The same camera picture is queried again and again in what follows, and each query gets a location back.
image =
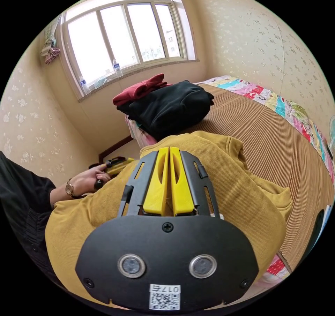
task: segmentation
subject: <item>sleeve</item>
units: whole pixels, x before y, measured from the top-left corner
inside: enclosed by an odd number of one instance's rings
[[[50,179],[12,162],[0,151],[0,198],[5,211],[14,206],[21,211],[51,212],[50,192],[55,188]]]

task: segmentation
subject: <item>yellow sweater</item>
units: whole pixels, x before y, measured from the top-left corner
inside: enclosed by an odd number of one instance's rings
[[[284,241],[292,209],[289,188],[252,175],[243,144],[235,138],[203,131],[169,136],[143,148],[141,157],[168,146],[200,159],[213,184],[220,213],[248,237],[254,249],[260,270],[257,280]],[[88,235],[117,216],[125,184],[136,164],[126,166],[115,179],[84,199],[57,202],[45,230],[48,255],[59,280],[70,292],[99,304],[103,303],[93,299],[77,277],[76,261]]]

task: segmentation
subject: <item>floral wallpaper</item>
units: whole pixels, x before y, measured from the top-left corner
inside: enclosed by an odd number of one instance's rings
[[[329,140],[335,114],[330,87],[298,35],[254,0],[194,0],[212,55],[208,78],[231,75],[260,84],[305,108]]]
[[[98,161],[64,115],[45,78],[37,38],[15,67],[0,103],[0,150],[56,186]]]

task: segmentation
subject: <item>water bottle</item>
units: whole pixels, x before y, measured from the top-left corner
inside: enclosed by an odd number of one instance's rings
[[[116,62],[115,59],[113,59],[113,68],[114,68],[115,73],[116,73],[118,78],[123,75],[122,71],[121,71],[121,68],[120,68],[120,65]]]
[[[79,77],[79,83],[84,93],[87,94],[90,91],[90,88],[86,83],[85,79],[82,77],[82,75]]]

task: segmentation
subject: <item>hand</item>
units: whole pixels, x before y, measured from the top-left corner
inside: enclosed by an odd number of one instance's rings
[[[106,164],[102,164],[73,177],[70,181],[73,186],[73,195],[81,196],[85,193],[96,192],[94,184],[97,180],[102,180],[104,184],[108,182],[111,177],[104,172],[106,167]]]

